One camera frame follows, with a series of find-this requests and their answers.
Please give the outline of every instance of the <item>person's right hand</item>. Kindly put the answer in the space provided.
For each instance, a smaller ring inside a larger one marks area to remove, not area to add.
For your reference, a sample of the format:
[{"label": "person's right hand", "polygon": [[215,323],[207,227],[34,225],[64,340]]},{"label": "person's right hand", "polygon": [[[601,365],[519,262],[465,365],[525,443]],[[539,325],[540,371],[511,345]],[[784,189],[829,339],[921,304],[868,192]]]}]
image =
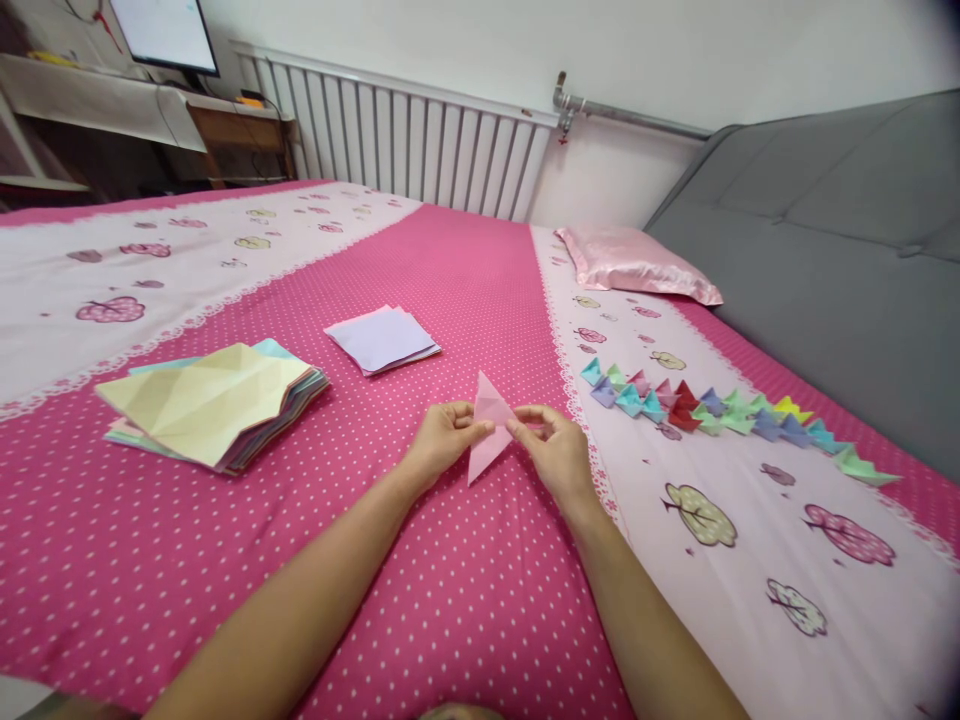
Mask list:
[{"label": "person's right hand", "polygon": [[[587,436],[580,426],[547,405],[525,405],[513,411],[521,422],[510,420],[507,429],[530,452],[540,479],[561,512],[596,500]],[[531,429],[523,423],[541,427]]]}]

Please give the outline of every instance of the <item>white radiator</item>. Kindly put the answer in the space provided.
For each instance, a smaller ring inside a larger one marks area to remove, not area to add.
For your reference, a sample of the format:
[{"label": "white radiator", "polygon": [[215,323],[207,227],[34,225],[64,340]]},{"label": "white radiator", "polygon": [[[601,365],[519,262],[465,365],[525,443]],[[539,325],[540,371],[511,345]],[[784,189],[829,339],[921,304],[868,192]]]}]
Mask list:
[{"label": "white radiator", "polygon": [[244,86],[297,118],[300,177],[523,222],[555,113],[231,42]]}]

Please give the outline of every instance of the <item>computer monitor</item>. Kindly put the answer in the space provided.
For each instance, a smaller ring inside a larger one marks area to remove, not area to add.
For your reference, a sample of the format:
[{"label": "computer monitor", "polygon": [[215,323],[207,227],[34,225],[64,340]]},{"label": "computer monitor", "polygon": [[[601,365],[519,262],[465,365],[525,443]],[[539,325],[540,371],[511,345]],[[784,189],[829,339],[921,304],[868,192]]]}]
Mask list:
[{"label": "computer monitor", "polygon": [[137,62],[183,72],[203,90],[198,74],[220,77],[198,0],[112,0],[113,12]]}]

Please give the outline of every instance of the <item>desk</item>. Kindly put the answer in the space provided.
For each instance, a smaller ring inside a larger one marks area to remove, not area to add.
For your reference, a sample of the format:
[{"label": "desk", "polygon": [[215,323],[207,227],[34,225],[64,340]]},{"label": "desk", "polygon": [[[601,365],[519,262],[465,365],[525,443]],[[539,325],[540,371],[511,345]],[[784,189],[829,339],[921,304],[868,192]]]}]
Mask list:
[{"label": "desk", "polygon": [[281,156],[296,177],[288,143],[296,121],[273,109],[153,85],[115,74],[0,54],[0,87],[18,115],[120,133],[205,155],[215,187],[223,187],[211,151],[234,146]]}]

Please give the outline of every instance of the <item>person's left hand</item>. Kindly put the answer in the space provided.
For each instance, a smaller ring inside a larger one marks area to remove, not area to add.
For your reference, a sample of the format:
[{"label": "person's left hand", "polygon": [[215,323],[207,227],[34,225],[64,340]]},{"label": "person's left hand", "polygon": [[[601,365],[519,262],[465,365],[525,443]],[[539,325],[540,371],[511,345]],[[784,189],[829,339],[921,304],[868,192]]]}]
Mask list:
[{"label": "person's left hand", "polygon": [[473,403],[431,405],[401,464],[422,478],[423,490],[427,490],[464,450],[487,437],[493,428],[489,420],[474,423]]}]

